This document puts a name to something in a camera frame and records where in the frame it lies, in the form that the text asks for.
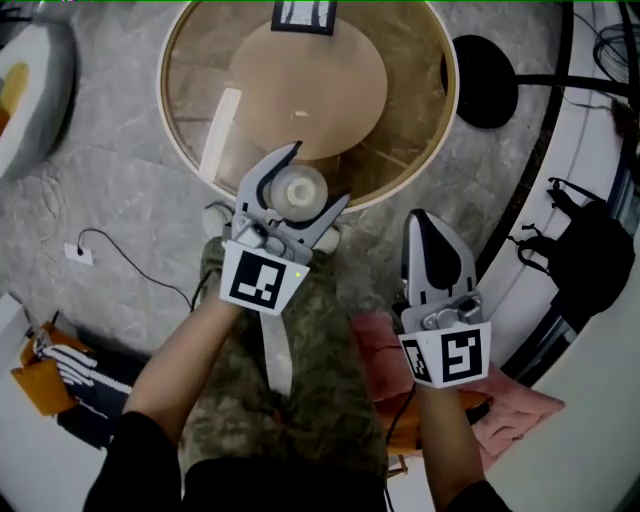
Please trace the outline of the person's left forearm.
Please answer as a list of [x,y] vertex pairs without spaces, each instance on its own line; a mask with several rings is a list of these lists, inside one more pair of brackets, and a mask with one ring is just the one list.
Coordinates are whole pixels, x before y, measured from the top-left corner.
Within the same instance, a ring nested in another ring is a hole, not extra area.
[[153,420],[177,444],[219,351],[243,308],[209,294],[139,374],[124,411]]

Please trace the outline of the orange bag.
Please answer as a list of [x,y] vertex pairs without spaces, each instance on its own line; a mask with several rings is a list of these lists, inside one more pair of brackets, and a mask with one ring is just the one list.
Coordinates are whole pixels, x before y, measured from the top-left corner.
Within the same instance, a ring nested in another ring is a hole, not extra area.
[[46,362],[36,354],[32,334],[20,353],[21,366],[11,375],[43,416],[54,416],[72,409],[78,401],[67,390],[65,381],[53,362]]

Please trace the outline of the white cardboard box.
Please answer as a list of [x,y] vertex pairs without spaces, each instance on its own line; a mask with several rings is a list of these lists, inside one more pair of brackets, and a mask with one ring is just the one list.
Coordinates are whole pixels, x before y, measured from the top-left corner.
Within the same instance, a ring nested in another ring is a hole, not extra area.
[[23,304],[9,293],[0,297],[0,358],[11,357],[30,328]]

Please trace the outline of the round glass side table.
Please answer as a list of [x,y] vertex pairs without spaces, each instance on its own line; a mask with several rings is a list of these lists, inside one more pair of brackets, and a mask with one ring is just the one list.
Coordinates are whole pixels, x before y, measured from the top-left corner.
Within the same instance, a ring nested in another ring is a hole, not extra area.
[[156,98],[185,165],[228,200],[268,152],[301,141],[348,210],[380,203],[434,161],[460,83],[425,1],[336,2],[332,36],[273,32],[275,2],[192,2],[160,51]]

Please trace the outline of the person's light shoe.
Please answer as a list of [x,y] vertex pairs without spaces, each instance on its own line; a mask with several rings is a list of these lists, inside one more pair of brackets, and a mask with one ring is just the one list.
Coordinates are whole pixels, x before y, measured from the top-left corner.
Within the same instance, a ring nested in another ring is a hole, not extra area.
[[340,230],[336,226],[332,225],[325,231],[318,242],[314,245],[313,250],[322,252],[326,255],[332,255],[336,251],[340,240]]
[[209,238],[221,237],[231,223],[234,210],[227,204],[215,201],[207,205],[202,213],[202,224]]

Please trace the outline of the black fan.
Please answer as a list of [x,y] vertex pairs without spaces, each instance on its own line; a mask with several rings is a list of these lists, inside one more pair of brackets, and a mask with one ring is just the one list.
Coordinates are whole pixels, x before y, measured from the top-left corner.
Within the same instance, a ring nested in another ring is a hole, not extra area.
[[[631,25],[640,71],[640,24]],[[629,81],[629,62],[622,23],[609,25],[597,33],[593,58],[599,69],[612,81]]]

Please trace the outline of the black framed marker card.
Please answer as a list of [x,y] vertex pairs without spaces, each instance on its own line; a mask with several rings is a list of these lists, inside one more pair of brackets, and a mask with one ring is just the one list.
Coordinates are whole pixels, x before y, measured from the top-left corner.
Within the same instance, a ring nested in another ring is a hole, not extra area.
[[332,36],[337,3],[330,0],[285,0],[274,3],[271,30]]

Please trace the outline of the black backpack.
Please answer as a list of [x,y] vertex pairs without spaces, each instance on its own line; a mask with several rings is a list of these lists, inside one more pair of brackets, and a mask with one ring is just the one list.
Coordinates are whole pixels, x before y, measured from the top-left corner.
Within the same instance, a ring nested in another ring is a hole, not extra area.
[[570,220],[565,231],[552,239],[530,224],[522,228],[534,231],[533,236],[508,239],[524,265],[556,285],[552,303],[559,314],[580,326],[608,309],[623,291],[635,261],[633,239],[602,198],[560,178],[549,181],[552,206]]

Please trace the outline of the person's black shirt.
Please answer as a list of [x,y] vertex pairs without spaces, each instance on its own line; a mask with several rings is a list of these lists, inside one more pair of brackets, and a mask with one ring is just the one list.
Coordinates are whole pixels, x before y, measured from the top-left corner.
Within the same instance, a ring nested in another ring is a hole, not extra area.
[[182,474],[162,429],[129,412],[83,512],[388,512],[383,492],[367,473],[260,457],[204,460]]

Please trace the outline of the white power strip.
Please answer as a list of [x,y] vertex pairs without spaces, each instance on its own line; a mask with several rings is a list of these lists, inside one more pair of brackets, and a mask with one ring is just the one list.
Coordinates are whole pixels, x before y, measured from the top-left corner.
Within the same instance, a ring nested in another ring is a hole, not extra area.
[[64,251],[64,256],[69,261],[83,264],[86,266],[94,265],[93,251],[88,248],[83,248],[77,244],[64,243],[63,251]]

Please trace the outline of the white grey bean bag chair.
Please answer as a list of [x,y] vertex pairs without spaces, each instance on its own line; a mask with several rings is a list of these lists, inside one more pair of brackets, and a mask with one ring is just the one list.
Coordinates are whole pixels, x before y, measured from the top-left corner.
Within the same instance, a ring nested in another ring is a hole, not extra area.
[[51,150],[75,82],[76,48],[68,24],[46,20],[24,28],[0,50],[0,89],[11,67],[26,62],[29,80],[0,135],[0,183],[25,175]]

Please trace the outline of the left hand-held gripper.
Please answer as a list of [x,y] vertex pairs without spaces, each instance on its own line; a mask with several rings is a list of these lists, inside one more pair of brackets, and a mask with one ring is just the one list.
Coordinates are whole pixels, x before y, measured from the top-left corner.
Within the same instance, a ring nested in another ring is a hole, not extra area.
[[350,194],[331,196],[308,221],[268,225],[263,189],[296,157],[301,141],[275,149],[242,178],[230,238],[223,242],[219,296],[263,314],[279,316],[309,273],[312,247],[343,212]]

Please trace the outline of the black white striped cloth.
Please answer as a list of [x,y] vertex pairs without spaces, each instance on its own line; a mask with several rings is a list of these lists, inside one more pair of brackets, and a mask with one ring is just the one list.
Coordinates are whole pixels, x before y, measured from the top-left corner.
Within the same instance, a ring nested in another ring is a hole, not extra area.
[[96,403],[124,403],[132,391],[138,370],[107,352],[82,352],[68,345],[37,348],[41,361],[53,360],[72,394]]

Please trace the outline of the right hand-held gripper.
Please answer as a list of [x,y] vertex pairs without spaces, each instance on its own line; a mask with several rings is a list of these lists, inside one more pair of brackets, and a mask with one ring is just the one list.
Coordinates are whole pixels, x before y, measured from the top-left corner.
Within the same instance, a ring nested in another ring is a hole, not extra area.
[[[422,229],[426,218],[424,210],[414,209],[404,223],[401,278],[411,307],[401,314],[404,333],[398,339],[414,382],[443,389],[488,376],[491,323],[484,319],[480,293],[473,291],[474,255],[441,219],[431,219],[437,234],[429,236],[428,282]],[[425,304],[429,283],[449,297],[459,296]]]

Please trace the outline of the black floor lamp stand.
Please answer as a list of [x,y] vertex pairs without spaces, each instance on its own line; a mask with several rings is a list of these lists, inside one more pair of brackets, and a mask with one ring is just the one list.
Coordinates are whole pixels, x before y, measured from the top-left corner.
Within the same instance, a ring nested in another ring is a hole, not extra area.
[[629,62],[629,81],[570,74],[518,74],[506,54],[489,39],[463,35],[453,39],[460,83],[457,114],[467,124],[484,130],[504,126],[514,115],[521,86],[546,86],[560,91],[589,90],[632,99],[640,94],[640,71],[636,59]]

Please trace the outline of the small white round jar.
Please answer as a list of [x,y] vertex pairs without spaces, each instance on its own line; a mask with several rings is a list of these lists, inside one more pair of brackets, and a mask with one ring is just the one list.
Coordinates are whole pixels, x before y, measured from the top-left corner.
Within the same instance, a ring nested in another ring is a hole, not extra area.
[[328,200],[322,174],[307,165],[288,165],[278,171],[264,190],[267,205],[283,219],[306,222],[321,213]]

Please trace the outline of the pink floor sofa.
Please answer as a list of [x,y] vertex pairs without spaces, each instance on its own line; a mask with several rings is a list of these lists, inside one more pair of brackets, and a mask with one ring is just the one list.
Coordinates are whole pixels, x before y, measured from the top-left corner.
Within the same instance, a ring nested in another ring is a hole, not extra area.
[[[382,312],[356,315],[351,328],[374,404],[410,392],[414,381],[391,316]],[[490,366],[487,378],[459,390],[481,392],[493,399],[489,413],[472,425],[486,469],[527,432],[564,408],[562,401],[521,385],[495,365]]]

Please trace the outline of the person's camouflage trousers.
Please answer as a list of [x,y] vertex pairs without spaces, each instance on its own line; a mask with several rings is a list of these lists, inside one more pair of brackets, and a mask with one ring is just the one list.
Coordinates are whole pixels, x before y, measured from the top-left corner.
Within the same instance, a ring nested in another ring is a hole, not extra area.
[[270,390],[259,317],[242,312],[187,420],[182,470],[210,459],[256,457],[385,476],[383,429],[336,299],[329,256],[315,252],[283,320],[293,366],[289,396]]

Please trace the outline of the person's right forearm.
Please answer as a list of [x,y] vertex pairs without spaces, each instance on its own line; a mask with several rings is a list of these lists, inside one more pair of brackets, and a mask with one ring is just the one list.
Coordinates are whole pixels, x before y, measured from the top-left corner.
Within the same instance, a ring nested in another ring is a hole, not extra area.
[[485,480],[477,441],[453,388],[416,386],[426,477],[437,512],[467,487]]

